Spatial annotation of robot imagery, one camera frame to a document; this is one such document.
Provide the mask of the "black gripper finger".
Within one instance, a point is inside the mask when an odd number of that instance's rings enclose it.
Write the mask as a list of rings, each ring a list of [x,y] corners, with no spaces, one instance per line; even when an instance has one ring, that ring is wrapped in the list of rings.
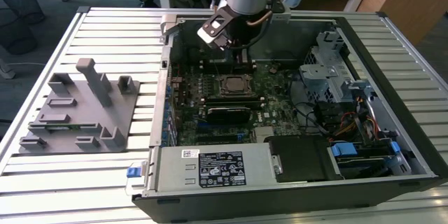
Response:
[[[242,63],[241,51],[234,50],[233,51],[233,73],[241,73],[242,69],[243,69],[243,63]]]
[[[247,50],[242,51],[242,63],[246,72],[253,72],[253,64]]]

